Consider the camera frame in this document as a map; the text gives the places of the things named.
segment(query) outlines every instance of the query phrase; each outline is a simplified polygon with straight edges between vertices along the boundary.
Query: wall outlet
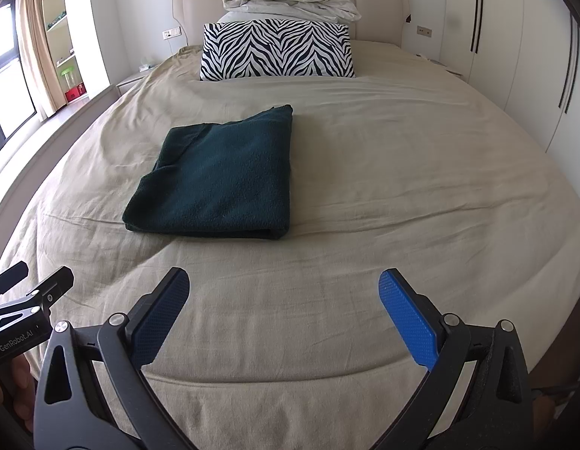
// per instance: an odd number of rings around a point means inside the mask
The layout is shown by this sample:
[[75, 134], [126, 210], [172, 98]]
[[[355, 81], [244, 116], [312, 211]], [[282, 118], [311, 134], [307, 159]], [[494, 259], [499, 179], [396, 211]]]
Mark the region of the wall outlet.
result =
[[417, 26], [417, 33], [419, 35], [424, 35], [426, 37], [431, 37], [432, 36], [432, 29], [431, 28], [426, 28], [426, 27], [420, 27], [418, 25]]
[[181, 27], [170, 28], [169, 30], [165, 30], [163, 32], [163, 40], [166, 41], [167, 39], [171, 39], [171, 37], [177, 37], [178, 35], [181, 35]]

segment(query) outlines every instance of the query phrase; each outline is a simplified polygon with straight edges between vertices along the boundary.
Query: white wardrobe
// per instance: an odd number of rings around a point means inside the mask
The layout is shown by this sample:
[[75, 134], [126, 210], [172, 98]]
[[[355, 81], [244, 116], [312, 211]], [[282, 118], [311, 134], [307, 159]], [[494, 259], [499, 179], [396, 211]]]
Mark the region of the white wardrobe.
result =
[[563, 0], [447, 0], [440, 60], [511, 115], [580, 196], [580, 31]]

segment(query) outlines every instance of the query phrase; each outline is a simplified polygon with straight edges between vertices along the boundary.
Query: beige bed sheet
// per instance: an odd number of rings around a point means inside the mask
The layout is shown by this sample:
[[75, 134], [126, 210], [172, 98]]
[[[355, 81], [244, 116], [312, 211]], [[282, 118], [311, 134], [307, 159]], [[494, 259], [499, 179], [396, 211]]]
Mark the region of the beige bed sheet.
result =
[[[512, 320], [529, 368], [580, 294], [580, 201], [535, 142], [439, 66], [388, 44], [353, 42], [353, 53], [356, 79], [199, 82], [196, 51], [169, 58], [72, 147], [1, 261], [30, 267], [11, 298], [70, 267], [75, 285], [52, 320], [74, 326], [126, 311], [169, 267], [186, 269], [190, 300], [144, 372], [201, 449], [368, 449], [424, 372], [379, 302], [388, 267], [442, 312]], [[172, 126], [286, 103], [284, 238], [125, 229]], [[40, 351], [31, 359], [37, 373]]]

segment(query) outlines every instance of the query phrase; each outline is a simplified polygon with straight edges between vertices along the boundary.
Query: silver bolt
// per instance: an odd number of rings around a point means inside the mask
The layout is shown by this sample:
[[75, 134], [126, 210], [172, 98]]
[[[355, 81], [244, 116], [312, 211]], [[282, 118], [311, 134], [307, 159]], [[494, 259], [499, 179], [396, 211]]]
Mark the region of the silver bolt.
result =
[[113, 325], [113, 326], [118, 326], [121, 323], [123, 323], [126, 320], [125, 315], [121, 314], [121, 313], [115, 313], [114, 315], [111, 315], [111, 318], [109, 318], [109, 324]]
[[511, 321], [509, 320], [502, 320], [501, 321], [501, 328], [503, 330], [505, 330], [505, 332], [512, 332], [515, 327], [513, 326], [513, 323], [511, 323]]
[[69, 323], [66, 321], [59, 321], [57, 324], [55, 324], [55, 332], [63, 333], [67, 327], [69, 327]]
[[444, 315], [444, 323], [448, 326], [457, 326], [460, 320], [456, 314], [448, 313]]

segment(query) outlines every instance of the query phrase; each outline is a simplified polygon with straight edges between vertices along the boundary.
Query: curtain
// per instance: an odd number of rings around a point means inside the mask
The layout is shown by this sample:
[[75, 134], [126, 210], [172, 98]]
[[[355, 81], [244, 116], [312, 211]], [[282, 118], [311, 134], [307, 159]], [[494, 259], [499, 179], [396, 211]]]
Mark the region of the curtain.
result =
[[19, 56], [36, 111], [45, 118], [67, 104], [48, 50], [42, 0], [16, 0]]

